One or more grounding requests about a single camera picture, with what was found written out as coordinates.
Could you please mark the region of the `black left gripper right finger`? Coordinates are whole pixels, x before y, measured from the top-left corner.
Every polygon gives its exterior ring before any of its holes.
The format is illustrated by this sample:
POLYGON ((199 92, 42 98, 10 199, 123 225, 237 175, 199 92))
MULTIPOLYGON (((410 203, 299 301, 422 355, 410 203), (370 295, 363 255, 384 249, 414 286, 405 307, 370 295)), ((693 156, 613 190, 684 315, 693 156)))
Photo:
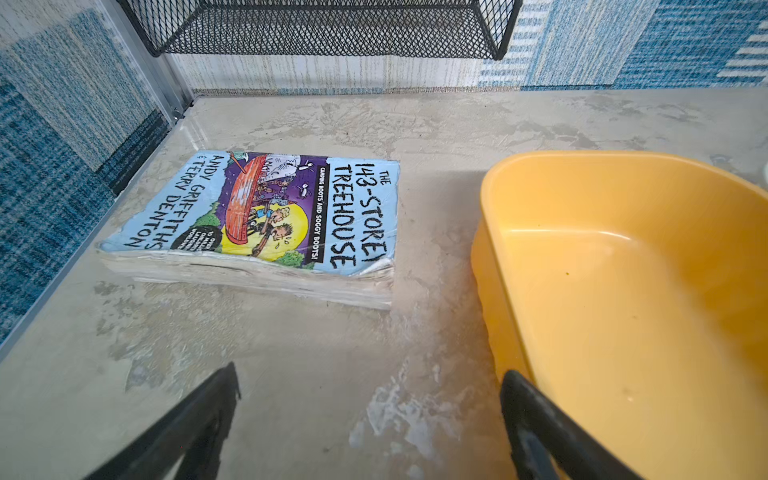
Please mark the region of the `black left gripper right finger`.
POLYGON ((637 479, 516 370, 502 380, 500 405, 519 479, 637 479))

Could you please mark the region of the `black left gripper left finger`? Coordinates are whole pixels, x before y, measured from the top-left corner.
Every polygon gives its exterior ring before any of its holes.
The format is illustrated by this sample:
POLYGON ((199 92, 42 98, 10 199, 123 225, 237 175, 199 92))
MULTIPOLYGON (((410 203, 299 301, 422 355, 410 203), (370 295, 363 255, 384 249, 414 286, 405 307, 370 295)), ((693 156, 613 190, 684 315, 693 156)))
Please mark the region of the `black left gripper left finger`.
POLYGON ((235 364, 216 370, 89 479, 215 479, 238 400, 235 364))

